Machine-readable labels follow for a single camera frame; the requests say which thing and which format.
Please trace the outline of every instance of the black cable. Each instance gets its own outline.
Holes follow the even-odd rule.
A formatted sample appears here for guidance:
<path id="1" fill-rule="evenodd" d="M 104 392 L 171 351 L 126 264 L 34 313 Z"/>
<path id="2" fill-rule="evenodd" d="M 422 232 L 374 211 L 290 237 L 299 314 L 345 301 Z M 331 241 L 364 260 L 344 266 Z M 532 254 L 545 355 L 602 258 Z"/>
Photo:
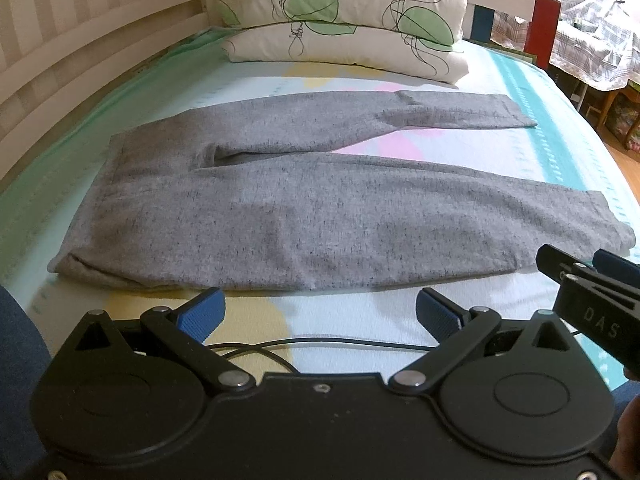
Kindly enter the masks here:
<path id="1" fill-rule="evenodd" d="M 214 348 L 212 348 L 213 346 L 215 346 L 217 349 L 249 348 L 250 349 L 249 351 L 257 352 L 258 354 L 264 355 L 265 357 L 271 359 L 272 361 L 277 362 L 283 368 L 286 368 L 292 374 L 300 373 L 300 371 L 294 365 L 292 365 L 289 361 L 287 361 L 284 357 L 280 357 L 278 354 L 271 352 L 269 350 L 265 350 L 264 348 L 255 348 L 255 345 L 250 345 L 248 343 L 228 343 L 228 344 L 224 343 L 224 344 L 218 344 L 218 345 L 208 345 L 207 347 L 211 348 L 212 350 L 215 350 Z M 229 355 L 230 353 L 233 353 L 233 352 L 224 354 L 222 357 L 226 359 L 233 359 L 234 357 L 237 357 L 237 356 L 230 356 Z"/>
<path id="2" fill-rule="evenodd" d="M 249 345 L 246 343 L 217 343 L 207 345 L 207 348 L 211 350 L 220 348 L 238 348 L 238 350 L 234 350 L 233 352 L 229 352 L 224 355 L 224 357 L 227 359 L 233 359 L 234 357 L 238 357 L 248 352 L 257 351 L 258 349 L 298 343 L 341 343 L 359 346 L 377 346 L 379 348 L 393 348 L 399 350 L 412 350 L 419 352 L 428 352 L 429 350 L 433 350 L 434 348 L 433 346 L 409 345 L 404 343 L 387 343 L 383 341 L 368 341 L 364 339 L 350 339 L 343 337 L 296 337 L 288 339 L 277 339 L 274 341 L 267 341 L 255 345 Z"/>
<path id="3" fill-rule="evenodd" d="M 575 332 L 571 332 L 572 336 L 578 335 L 581 333 L 579 330 Z M 404 343 L 388 343 L 383 341 L 369 341 L 365 339 L 352 339 L 352 338 L 343 338 L 343 337 L 296 337 L 296 338 L 288 338 L 288 339 L 276 339 L 273 341 L 266 341 L 264 343 L 256 343 L 254 345 L 249 343 L 215 343 L 206 345 L 210 350 L 222 350 L 228 348 L 235 348 L 235 350 L 223 354 L 222 357 L 226 359 L 234 359 L 236 357 L 240 357 L 241 355 L 248 354 L 251 352 L 257 352 L 273 361 L 277 362 L 282 367 L 286 368 L 293 374 L 299 374 L 300 372 L 297 368 L 289 363 L 283 357 L 280 357 L 274 352 L 265 350 L 265 348 L 273 347 L 273 346 L 285 346 L 290 344 L 300 344 L 300 343 L 340 343 L 340 344 L 348 344 L 348 345 L 359 345 L 359 346 L 375 346 L 379 348 L 391 348 L 398 350 L 411 350 L 411 351 L 420 351 L 420 352 L 428 352 L 429 350 L 433 350 L 433 346 L 421 346 L 421 345 L 410 345 Z"/>

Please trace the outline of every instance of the pant leg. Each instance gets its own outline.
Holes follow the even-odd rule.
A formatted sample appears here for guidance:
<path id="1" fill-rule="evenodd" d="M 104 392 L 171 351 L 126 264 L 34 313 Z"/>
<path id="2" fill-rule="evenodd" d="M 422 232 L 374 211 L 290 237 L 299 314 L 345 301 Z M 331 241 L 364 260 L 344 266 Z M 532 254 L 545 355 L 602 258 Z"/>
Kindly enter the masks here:
<path id="1" fill-rule="evenodd" d="M 611 457 L 613 450 L 616 449 L 616 442 L 618 440 L 618 421 L 620 420 L 620 415 L 625 411 L 628 403 L 631 402 L 636 395 L 640 395 L 640 383 L 627 381 L 622 384 L 622 386 L 613 390 L 612 394 L 616 405 L 616 411 L 611 424 L 602 436 L 599 446 L 600 453 L 607 459 Z"/>
<path id="2" fill-rule="evenodd" d="M 29 402 L 49 361 L 35 325 L 0 286 L 0 480 L 20 476 L 44 455 Z"/>

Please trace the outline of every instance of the yellow pattern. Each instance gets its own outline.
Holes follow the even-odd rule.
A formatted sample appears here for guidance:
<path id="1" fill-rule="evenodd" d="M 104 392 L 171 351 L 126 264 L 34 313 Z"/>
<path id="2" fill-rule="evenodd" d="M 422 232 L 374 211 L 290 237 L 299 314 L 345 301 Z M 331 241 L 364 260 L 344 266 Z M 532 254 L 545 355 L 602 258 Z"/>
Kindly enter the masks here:
<path id="1" fill-rule="evenodd" d="M 283 74 L 284 77 L 303 77 L 307 89 L 322 88 L 340 76 L 340 66 L 329 63 L 294 63 Z"/>
<path id="2" fill-rule="evenodd" d="M 177 308 L 197 295 L 193 290 L 176 290 L 158 293 L 115 291 L 109 296 L 104 309 L 112 319 L 135 319 L 145 310 L 165 305 Z M 227 293 L 225 320 L 207 339 L 207 343 L 259 343 L 289 337 L 289 329 L 282 313 L 267 298 L 250 293 Z M 288 348 L 278 349 L 278 355 L 291 361 Z M 279 364 L 261 356 L 249 354 L 234 363 L 253 374 L 260 381 L 267 371 L 286 371 Z"/>

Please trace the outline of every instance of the pink pattern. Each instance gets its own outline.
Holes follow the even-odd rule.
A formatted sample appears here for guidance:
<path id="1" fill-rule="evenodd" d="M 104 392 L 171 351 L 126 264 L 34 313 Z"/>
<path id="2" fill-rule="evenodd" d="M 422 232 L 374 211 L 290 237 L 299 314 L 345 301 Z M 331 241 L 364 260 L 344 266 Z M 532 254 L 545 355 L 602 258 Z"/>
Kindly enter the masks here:
<path id="1" fill-rule="evenodd" d="M 375 86 L 372 91 L 397 92 L 404 89 L 404 85 L 398 83 L 381 82 Z M 345 155 L 387 156 L 389 158 L 402 158 L 404 160 L 425 160 L 425 154 L 420 149 L 420 146 L 417 146 L 411 137 L 407 135 L 408 132 L 411 132 L 411 136 L 423 138 L 439 137 L 445 133 L 444 130 L 437 128 L 399 130 L 375 139 L 364 140 L 363 142 L 346 146 L 340 150 L 335 150 L 335 153 L 343 153 Z"/>

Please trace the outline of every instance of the light blue bed sheet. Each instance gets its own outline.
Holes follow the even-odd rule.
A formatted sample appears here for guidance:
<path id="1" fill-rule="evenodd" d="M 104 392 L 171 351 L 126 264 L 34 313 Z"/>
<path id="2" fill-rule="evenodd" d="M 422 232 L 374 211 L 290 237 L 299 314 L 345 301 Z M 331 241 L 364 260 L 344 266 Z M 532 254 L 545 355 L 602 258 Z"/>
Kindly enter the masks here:
<path id="1" fill-rule="evenodd" d="M 193 38 L 113 91 L 0 196 L 0 283 L 30 314 L 51 351 L 59 348 L 79 317 L 91 308 L 106 308 L 114 317 L 129 317 L 153 304 L 178 305 L 194 294 L 122 293 L 64 280 L 46 271 L 104 161 L 110 137 L 188 108 L 311 91 L 505 93 L 538 121 L 537 128 L 403 130 L 339 151 L 456 164 L 600 190 L 615 215 L 640 234 L 640 206 L 602 142 L 551 79 L 531 65 L 467 43 L 470 74 L 452 87 L 356 66 L 231 64 L 218 46 L 221 35 L 220 31 L 210 31 Z M 640 246 L 636 245 L 628 256 L 640 262 Z M 227 319 L 212 340 L 258 342 L 286 336 L 333 335 L 432 344 L 433 339 L 415 320 L 419 289 L 329 295 L 236 294 L 229 299 Z M 503 317 L 526 319 L 537 308 L 552 307 L 558 286 L 535 269 L 524 269 L 438 284 L 436 289 L 466 308 L 482 304 Z M 620 364 L 591 342 L 581 342 L 607 383 L 612 388 L 620 384 Z M 377 370 L 385 377 L 417 357 L 403 351 L 336 346 L 296 347 L 283 355 L 305 372 Z M 262 369 L 266 365 L 247 366 Z"/>

